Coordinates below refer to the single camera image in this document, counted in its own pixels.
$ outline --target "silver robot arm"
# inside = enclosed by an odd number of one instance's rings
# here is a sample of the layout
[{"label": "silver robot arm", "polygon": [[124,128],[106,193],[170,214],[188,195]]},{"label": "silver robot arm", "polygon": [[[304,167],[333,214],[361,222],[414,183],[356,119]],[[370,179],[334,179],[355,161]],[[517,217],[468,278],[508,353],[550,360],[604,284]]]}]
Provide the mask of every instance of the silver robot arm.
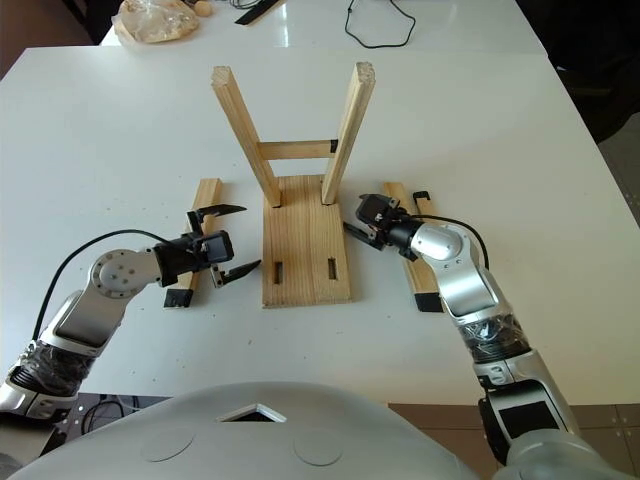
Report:
[{"label": "silver robot arm", "polygon": [[485,391],[479,401],[485,431],[503,464],[514,440],[540,429],[579,435],[575,418],[537,350],[530,347],[493,275],[480,264],[469,233],[456,225],[430,225],[407,214],[397,200],[363,195],[356,215],[371,228],[347,231],[382,249],[399,248],[433,269],[441,299],[473,358]]},{"label": "silver robot arm", "polygon": [[222,230],[205,235],[201,228],[207,215],[241,210],[244,208],[216,205],[189,212],[192,232],[153,248],[112,250],[98,258],[85,288],[66,299],[9,370],[0,385],[0,415],[49,424],[65,418],[128,303],[150,283],[165,287],[176,283],[178,275],[210,269],[217,288],[253,270],[259,260],[228,274],[220,270],[217,264],[234,256],[229,235]]}]

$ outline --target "black cable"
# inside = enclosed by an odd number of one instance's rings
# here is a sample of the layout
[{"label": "black cable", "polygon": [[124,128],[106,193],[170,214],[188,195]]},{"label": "black cable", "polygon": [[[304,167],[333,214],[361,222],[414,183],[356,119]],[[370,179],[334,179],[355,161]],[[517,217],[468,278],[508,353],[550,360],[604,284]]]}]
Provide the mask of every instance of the black cable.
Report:
[{"label": "black cable", "polygon": [[[82,435],[84,435],[85,433],[89,433],[90,431],[93,430],[96,411],[104,405],[117,405],[118,408],[120,409],[120,418],[124,418],[125,416],[124,408],[122,408],[122,405],[120,404],[120,402],[117,402],[116,400],[104,400],[104,401],[98,402],[89,410],[87,410],[82,417],[82,422],[80,423],[80,433]],[[87,428],[87,420],[89,419],[89,417],[91,417],[91,420],[89,421],[89,425]]]},{"label": "black cable", "polygon": [[478,231],[475,228],[473,228],[471,225],[464,223],[460,220],[456,220],[455,218],[438,217],[437,215],[411,215],[411,218],[429,218],[431,220],[440,220],[442,222],[455,223],[456,225],[460,225],[461,227],[466,228],[471,233],[473,233],[473,235],[478,240],[478,243],[480,244],[480,248],[482,249],[484,268],[489,270],[489,253],[487,252],[487,246],[484,244],[484,240],[482,240],[482,237],[480,236]]},{"label": "black cable", "polygon": [[176,248],[178,250],[184,251],[182,248],[174,245],[173,243],[171,243],[169,240],[167,240],[165,238],[159,237],[158,235],[155,235],[153,233],[145,232],[144,230],[137,230],[137,229],[133,229],[133,228],[128,228],[128,229],[125,229],[125,230],[116,230],[114,232],[105,233],[104,235],[100,235],[99,237],[96,237],[93,240],[88,241],[87,243],[85,243],[84,245],[80,246],[78,249],[73,251],[67,258],[65,258],[64,261],[60,264],[60,266],[56,270],[56,273],[53,275],[53,278],[51,279],[51,283],[49,284],[49,288],[47,289],[47,293],[45,294],[44,299],[42,300],[42,306],[40,307],[40,313],[38,313],[38,319],[36,320],[36,325],[33,328],[33,335],[31,337],[32,340],[35,341],[40,336],[40,328],[42,327],[42,322],[44,320],[44,315],[45,315],[45,313],[47,311],[47,307],[49,306],[49,300],[51,299],[51,295],[53,294],[53,289],[55,288],[56,283],[58,283],[58,279],[60,278],[60,275],[62,274],[62,271],[66,268],[66,266],[69,264],[69,262],[71,262],[71,260],[73,260],[79,253],[81,253],[82,251],[86,250],[91,245],[94,245],[94,244],[96,244],[98,242],[101,242],[102,240],[105,240],[106,238],[115,237],[116,235],[124,235],[124,234],[127,234],[127,233],[145,235],[147,237],[150,237],[150,238],[153,238],[154,240],[159,241],[160,243],[164,243],[165,245],[168,245],[170,247],[173,247],[173,248]]},{"label": "black cable", "polygon": [[229,5],[231,5],[233,8],[237,8],[238,10],[249,10],[250,8],[253,8],[257,4],[259,4],[261,1],[262,0],[253,0],[249,3],[240,3],[240,0],[229,0]]},{"label": "black cable", "polygon": [[351,18],[351,13],[353,12],[353,4],[355,0],[351,0],[349,6],[347,7],[347,20],[344,22],[344,33],[354,38],[360,45],[364,48],[374,49],[374,48],[399,48],[404,47],[407,43],[409,43],[409,39],[411,38],[411,33],[413,33],[413,29],[416,26],[416,17],[409,15],[407,12],[402,10],[398,5],[395,4],[393,0],[389,0],[389,3],[394,6],[396,10],[398,10],[403,16],[409,18],[411,20],[411,28],[409,29],[409,33],[407,34],[407,38],[402,43],[389,43],[389,44],[380,44],[380,45],[367,45],[362,40],[360,40],[355,34],[349,31],[349,19]]}]

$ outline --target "tile floor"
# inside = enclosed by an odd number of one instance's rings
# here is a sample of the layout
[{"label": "tile floor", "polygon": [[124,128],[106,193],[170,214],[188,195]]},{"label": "tile floor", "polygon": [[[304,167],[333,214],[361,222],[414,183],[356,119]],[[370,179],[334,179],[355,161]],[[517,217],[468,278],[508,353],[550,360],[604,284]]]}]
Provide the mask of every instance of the tile floor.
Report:
[{"label": "tile floor", "polygon": [[[67,441],[81,436],[82,419],[91,407],[110,400],[119,400],[125,405],[133,402],[129,396],[118,399],[115,395],[81,393],[69,417],[58,424],[67,434]],[[166,397],[138,397],[138,400],[140,408],[146,408]],[[455,453],[481,478],[491,478],[498,470],[499,464],[486,442],[475,406],[389,404],[389,408]],[[640,404],[587,405],[573,407],[573,410],[583,437],[606,461],[622,472],[640,476]],[[134,411],[125,406],[124,413],[130,415]],[[117,405],[100,407],[93,430],[119,418]]]}]

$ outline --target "wooden block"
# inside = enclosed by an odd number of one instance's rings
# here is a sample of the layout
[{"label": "wooden block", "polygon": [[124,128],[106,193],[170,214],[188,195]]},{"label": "wooden block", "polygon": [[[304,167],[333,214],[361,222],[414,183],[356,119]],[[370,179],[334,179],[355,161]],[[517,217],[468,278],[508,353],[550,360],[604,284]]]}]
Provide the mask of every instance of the wooden block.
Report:
[{"label": "wooden block", "polygon": [[256,132],[236,79],[229,67],[215,67],[212,77],[213,90],[227,115],[233,132],[249,160],[249,165],[258,179],[264,196],[272,207],[280,205],[280,190],[269,162],[266,162],[258,146],[260,139]]},{"label": "wooden block", "polygon": [[[404,207],[411,215],[418,213],[402,183],[385,182],[384,192],[386,195],[400,200],[400,206]],[[420,202],[419,213],[425,215],[433,214],[431,202],[427,198],[420,198],[418,202]],[[438,284],[436,283],[431,267],[420,259],[415,262],[403,259],[402,262],[409,286],[416,299],[418,310],[421,312],[442,312],[443,309]]]},{"label": "wooden block", "polygon": [[[191,209],[197,210],[198,208],[204,208],[210,205],[217,204],[219,202],[221,188],[222,182],[218,178],[201,179]],[[202,231],[206,235],[211,234],[215,231],[214,220],[215,218],[211,215],[205,217],[202,224]],[[188,272],[179,275],[178,283],[167,290],[164,299],[165,308],[188,307],[191,304],[193,292],[195,292],[198,286],[200,273],[201,272]]]},{"label": "wooden block", "polygon": [[279,177],[282,206],[264,204],[265,308],[351,301],[340,206],[320,202],[322,178]]},{"label": "wooden block", "polygon": [[322,203],[331,205],[335,202],[342,175],[349,161],[356,135],[367,111],[371,92],[376,84],[373,65],[369,62],[358,62],[353,70],[347,102],[342,123],[338,133],[338,148],[327,168],[322,185]]},{"label": "wooden block", "polygon": [[260,154],[265,160],[289,158],[331,158],[337,140],[309,140],[303,142],[260,142]]}]

